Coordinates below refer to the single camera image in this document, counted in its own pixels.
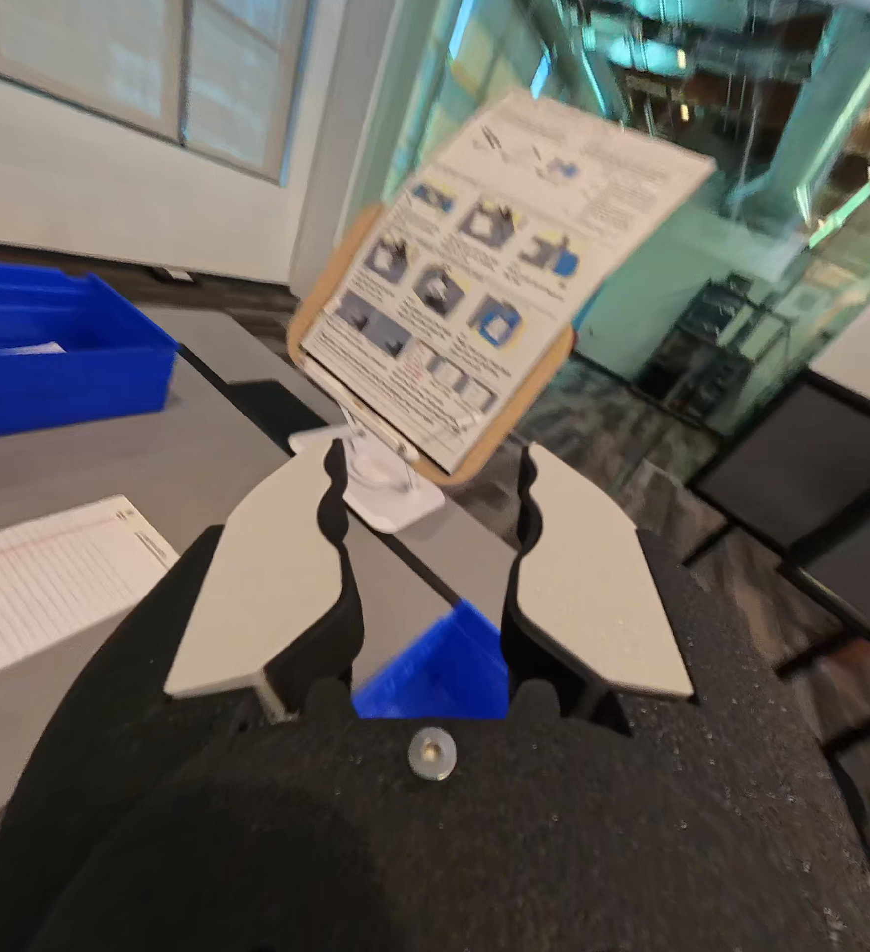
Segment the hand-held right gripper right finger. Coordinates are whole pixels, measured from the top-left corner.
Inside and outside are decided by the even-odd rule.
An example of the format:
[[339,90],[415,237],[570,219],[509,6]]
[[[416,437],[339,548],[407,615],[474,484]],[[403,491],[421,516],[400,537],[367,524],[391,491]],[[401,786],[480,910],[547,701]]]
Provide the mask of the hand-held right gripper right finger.
[[518,473],[518,548],[501,614],[509,700],[544,682],[565,718],[624,718],[621,696],[694,702],[632,519],[539,444],[524,447]]

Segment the white flat board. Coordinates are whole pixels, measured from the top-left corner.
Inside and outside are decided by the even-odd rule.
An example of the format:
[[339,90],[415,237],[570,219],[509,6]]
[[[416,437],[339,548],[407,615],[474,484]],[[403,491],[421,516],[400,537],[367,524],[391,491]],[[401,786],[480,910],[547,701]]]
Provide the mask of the white flat board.
[[378,437],[350,425],[329,425],[288,437],[298,455],[310,446],[339,440],[346,457],[346,505],[372,530],[397,534],[440,510],[444,492],[420,476]]

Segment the black display on floor stand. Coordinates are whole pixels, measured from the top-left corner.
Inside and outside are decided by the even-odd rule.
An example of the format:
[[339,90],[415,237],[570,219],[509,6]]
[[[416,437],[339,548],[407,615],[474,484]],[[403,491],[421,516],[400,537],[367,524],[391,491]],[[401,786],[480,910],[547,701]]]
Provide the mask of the black display on floor stand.
[[800,542],[779,571],[870,642],[870,503],[840,514]]
[[802,370],[738,428],[687,490],[722,523],[684,565],[697,564],[737,531],[785,557],[870,493],[870,399]]

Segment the large white-framed window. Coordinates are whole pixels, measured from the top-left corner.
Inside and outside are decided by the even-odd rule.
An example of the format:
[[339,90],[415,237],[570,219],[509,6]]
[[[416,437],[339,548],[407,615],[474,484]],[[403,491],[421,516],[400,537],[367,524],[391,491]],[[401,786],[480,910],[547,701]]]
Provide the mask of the large white-framed window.
[[284,186],[314,6],[0,1],[0,81]]

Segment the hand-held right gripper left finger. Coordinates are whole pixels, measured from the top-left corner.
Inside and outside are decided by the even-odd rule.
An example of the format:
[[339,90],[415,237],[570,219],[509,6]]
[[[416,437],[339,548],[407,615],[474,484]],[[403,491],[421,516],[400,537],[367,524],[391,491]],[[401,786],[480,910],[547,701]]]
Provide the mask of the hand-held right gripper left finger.
[[164,684],[169,698],[252,691],[271,721],[322,680],[351,684],[365,638],[344,499],[346,453],[321,439],[227,517]]

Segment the white lined notepad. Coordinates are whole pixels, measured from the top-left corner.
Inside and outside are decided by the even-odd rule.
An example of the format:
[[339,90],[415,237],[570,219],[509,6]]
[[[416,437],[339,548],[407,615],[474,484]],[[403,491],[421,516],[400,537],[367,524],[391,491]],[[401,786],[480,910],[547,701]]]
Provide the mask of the white lined notepad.
[[0,529],[0,672],[130,610],[178,561],[123,495]]

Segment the printed instruction sheet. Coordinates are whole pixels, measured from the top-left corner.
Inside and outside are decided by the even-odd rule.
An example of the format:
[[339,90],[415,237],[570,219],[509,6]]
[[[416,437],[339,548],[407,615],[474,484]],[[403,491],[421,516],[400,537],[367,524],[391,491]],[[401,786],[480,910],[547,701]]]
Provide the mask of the printed instruction sheet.
[[303,348],[452,473],[560,330],[716,171],[510,89],[399,189]]

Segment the blue plastic bin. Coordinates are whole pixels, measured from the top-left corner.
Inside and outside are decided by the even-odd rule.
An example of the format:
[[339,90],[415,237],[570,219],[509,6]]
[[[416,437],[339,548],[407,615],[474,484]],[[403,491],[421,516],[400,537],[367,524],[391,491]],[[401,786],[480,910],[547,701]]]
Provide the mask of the blue plastic bin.
[[509,675],[500,630],[460,601],[353,694],[363,720],[503,720]]
[[161,411],[178,342],[96,275],[0,264],[0,437]]

